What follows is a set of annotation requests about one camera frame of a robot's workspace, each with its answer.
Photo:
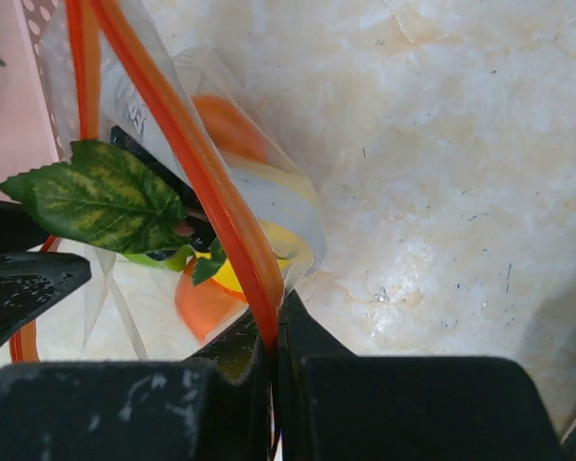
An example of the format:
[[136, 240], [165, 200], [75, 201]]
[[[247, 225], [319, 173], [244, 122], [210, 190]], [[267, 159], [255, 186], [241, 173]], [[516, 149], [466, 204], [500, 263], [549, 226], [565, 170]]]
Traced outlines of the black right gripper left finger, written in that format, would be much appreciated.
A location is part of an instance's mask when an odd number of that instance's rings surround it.
[[268, 367], [249, 316], [182, 361], [0, 370], [0, 460], [268, 456]]

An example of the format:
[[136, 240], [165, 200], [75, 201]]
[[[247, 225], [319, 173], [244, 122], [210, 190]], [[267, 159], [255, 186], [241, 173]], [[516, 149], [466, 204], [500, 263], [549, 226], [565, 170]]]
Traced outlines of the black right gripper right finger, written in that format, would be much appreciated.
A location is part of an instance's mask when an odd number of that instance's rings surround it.
[[360, 356], [291, 294], [278, 336], [286, 460], [561, 460], [530, 377], [487, 356]]

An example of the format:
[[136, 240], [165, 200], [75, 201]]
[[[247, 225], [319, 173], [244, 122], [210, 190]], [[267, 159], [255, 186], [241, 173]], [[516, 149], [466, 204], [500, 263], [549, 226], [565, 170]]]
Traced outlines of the orange toy fruit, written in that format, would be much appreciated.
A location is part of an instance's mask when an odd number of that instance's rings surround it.
[[243, 290], [228, 260], [211, 279], [194, 285], [192, 276], [196, 263], [208, 257], [209, 254], [195, 253], [185, 266], [175, 293], [177, 313], [201, 345], [217, 336], [247, 307]]
[[263, 136], [230, 100], [213, 94], [195, 94], [192, 102], [219, 150], [252, 161], [266, 162]]

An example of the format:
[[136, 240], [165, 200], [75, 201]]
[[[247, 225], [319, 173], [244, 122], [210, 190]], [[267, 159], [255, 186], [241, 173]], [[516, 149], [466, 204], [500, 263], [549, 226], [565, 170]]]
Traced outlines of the pink plastic basket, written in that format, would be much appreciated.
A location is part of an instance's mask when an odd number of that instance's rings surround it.
[[57, 5], [0, 0], [0, 182], [61, 157], [39, 68], [40, 35]]

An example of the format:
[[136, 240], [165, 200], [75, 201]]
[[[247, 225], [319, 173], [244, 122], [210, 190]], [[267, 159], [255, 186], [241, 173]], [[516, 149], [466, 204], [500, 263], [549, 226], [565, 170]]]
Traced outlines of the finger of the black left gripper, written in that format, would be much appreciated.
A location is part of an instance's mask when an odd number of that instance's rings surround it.
[[21, 205], [0, 201], [0, 347], [91, 278], [80, 255], [33, 250], [48, 237]]

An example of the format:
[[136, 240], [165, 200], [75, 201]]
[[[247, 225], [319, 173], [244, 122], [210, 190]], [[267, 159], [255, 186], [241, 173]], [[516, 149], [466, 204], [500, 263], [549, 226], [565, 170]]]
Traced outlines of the clear orange-zipper zip bag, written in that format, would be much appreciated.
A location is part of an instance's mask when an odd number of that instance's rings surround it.
[[[59, 1], [41, 34], [42, 85], [63, 151], [71, 142], [109, 142], [120, 125], [162, 165], [192, 187], [239, 281], [263, 344], [277, 338], [281, 305], [312, 272], [324, 231], [310, 181], [255, 121], [266, 162], [219, 150], [178, 62], [167, 54], [138, 1]], [[112, 292], [118, 253], [95, 249]]]

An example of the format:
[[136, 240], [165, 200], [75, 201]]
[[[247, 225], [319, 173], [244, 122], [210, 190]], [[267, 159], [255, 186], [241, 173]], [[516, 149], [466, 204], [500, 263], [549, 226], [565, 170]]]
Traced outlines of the dark toy grapes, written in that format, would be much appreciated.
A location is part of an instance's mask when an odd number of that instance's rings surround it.
[[51, 235], [118, 254], [209, 254], [193, 282], [228, 260], [194, 190], [121, 129], [71, 142], [69, 160], [10, 176], [0, 191]]

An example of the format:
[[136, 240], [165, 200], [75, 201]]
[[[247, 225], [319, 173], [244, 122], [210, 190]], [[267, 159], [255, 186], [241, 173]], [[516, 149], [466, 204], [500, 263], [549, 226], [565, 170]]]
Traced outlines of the green toy fruit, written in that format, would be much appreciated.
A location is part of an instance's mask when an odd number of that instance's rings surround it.
[[156, 269], [166, 269], [172, 272], [182, 272], [190, 259], [193, 250], [185, 245], [177, 251], [154, 252], [150, 254], [122, 254], [129, 262]]

